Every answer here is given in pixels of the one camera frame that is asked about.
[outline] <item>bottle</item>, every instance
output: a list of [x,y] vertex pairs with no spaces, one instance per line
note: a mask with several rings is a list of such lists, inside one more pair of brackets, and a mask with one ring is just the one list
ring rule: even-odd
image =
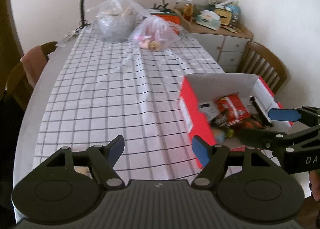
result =
[[193,14],[193,3],[192,3],[192,0],[187,0],[187,3],[186,3],[186,5],[184,6],[184,9],[183,9],[183,17],[188,22],[190,22],[191,19],[192,19],[192,14]]

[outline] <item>clear plastic bag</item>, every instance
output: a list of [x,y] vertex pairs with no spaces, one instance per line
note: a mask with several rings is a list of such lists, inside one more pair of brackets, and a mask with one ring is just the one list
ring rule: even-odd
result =
[[180,39],[174,30],[181,31],[182,28],[161,17],[150,16],[135,28],[129,40],[138,43],[140,48],[160,51]]
[[97,28],[105,42],[126,41],[137,25],[138,16],[150,16],[147,9],[133,0],[107,0],[87,11],[96,9]]

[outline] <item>orange container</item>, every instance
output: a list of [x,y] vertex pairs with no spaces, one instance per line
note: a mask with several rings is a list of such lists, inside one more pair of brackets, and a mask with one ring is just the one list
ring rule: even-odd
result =
[[173,23],[178,24],[178,25],[180,25],[180,23],[181,23],[180,18],[177,15],[162,14],[162,13],[153,14],[153,15],[161,17],[162,19],[165,19],[168,22],[173,22]]

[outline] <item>pink cloth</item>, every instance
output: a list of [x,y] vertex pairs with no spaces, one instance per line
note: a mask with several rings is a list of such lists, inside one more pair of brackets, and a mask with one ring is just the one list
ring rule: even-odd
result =
[[47,60],[42,52],[40,46],[36,46],[28,51],[20,59],[23,65],[23,69],[26,73],[29,84],[35,88],[38,79],[47,64]]

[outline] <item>white tablecloth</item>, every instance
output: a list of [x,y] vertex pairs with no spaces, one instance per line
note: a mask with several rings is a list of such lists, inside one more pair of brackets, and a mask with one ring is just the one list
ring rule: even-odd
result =
[[129,179],[192,181],[199,172],[178,98],[184,75],[223,72],[186,31],[166,51],[104,43],[94,25],[77,38],[52,89],[33,168],[62,146],[84,151],[117,135],[125,150],[114,169]]

